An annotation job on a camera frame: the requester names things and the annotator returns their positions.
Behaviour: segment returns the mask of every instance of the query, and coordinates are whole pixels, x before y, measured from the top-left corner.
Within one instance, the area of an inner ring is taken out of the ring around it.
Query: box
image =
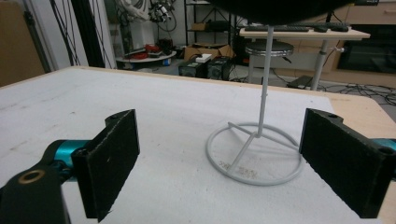
[[[207,28],[207,23],[201,22],[201,23],[193,23],[191,25],[191,29],[195,31],[204,31]]]
[[[196,43],[184,48],[184,61],[188,61],[197,54],[211,54],[212,59],[217,56],[233,58],[235,53],[230,45]]]

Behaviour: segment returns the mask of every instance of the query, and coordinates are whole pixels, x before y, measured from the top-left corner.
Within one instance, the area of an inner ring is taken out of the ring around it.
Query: round stool seat
[[[266,42],[251,42],[245,46],[245,52],[255,56],[265,56]],[[271,57],[286,57],[293,53],[294,46],[285,42],[274,41]]]

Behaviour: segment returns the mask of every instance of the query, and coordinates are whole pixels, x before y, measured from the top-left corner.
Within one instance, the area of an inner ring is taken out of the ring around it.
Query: screw hole
[[[20,184],[30,184],[41,179],[41,177],[43,177],[45,173],[46,172],[43,170],[29,171],[28,173],[21,175],[18,179],[18,182],[20,182]]]

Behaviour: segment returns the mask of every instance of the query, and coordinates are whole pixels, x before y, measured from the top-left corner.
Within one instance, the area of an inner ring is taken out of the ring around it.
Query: keyboard
[[[301,26],[301,27],[343,27],[343,26],[350,26],[348,22],[338,22],[338,21],[331,21],[331,22],[317,22],[317,21],[300,21],[289,24],[289,26]]]
[[[245,27],[245,31],[250,32],[267,32],[268,26],[259,25],[259,26],[247,26]],[[308,27],[303,26],[274,26],[274,32],[308,32]]]

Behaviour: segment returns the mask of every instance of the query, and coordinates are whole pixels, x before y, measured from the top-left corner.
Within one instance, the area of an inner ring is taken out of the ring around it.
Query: table
[[[267,32],[245,31],[245,28],[242,28],[239,34],[245,38],[267,37]],[[314,32],[313,30],[309,30],[308,32],[274,32],[274,38],[322,40],[322,45],[315,63],[315,74],[311,82],[310,89],[312,91],[315,91],[318,87],[323,64],[326,59],[327,48],[329,47],[329,40],[362,40],[363,38],[369,37],[369,34],[351,29],[349,29],[348,32],[335,32],[328,30],[326,33]]]
[[[228,120],[256,120],[260,98],[258,85],[89,67],[5,86],[0,184],[37,163],[52,141],[92,139],[106,117],[134,108],[141,154],[101,223],[394,224],[394,183],[380,219],[359,219],[308,164],[275,187],[241,184],[217,172],[205,155],[207,137]],[[367,137],[396,137],[396,124],[372,99],[269,87],[269,123],[294,136],[301,135],[307,106],[334,112]],[[85,218],[77,183],[64,183],[63,191],[72,223],[97,223]]]

